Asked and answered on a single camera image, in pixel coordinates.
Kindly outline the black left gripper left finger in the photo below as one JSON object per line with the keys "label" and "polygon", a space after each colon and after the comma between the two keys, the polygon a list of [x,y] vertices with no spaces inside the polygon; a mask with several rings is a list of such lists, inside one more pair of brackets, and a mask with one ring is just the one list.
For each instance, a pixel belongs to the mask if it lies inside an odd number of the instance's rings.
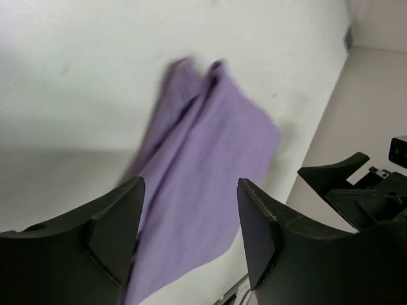
{"label": "black left gripper left finger", "polygon": [[58,217],[1,233],[1,303],[116,304],[144,194],[144,179],[134,177]]}

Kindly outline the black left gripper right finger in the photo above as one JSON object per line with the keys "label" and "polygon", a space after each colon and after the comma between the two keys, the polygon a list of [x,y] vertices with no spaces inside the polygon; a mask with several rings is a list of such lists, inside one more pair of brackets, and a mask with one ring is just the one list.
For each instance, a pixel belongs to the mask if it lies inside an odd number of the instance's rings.
{"label": "black left gripper right finger", "polygon": [[260,304],[405,304],[406,223],[350,233],[313,220],[249,179],[237,187],[251,290]]}

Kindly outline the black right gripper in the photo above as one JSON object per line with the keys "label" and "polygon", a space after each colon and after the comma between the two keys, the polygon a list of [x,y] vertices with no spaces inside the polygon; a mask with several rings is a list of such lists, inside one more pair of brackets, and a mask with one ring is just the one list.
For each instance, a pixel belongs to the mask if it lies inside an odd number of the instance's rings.
{"label": "black right gripper", "polygon": [[406,220],[406,176],[369,168],[352,185],[347,179],[370,158],[357,152],[338,163],[303,166],[297,173],[343,220],[360,231],[381,222]]}

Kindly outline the purple t shirt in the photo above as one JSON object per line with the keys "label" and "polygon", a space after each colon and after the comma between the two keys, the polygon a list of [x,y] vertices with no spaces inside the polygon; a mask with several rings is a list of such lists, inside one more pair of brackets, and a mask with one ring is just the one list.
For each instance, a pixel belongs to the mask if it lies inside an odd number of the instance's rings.
{"label": "purple t shirt", "polygon": [[170,69],[134,175],[146,190],[132,271],[120,304],[139,304],[223,255],[239,223],[237,184],[261,182],[282,142],[267,113],[214,62]]}

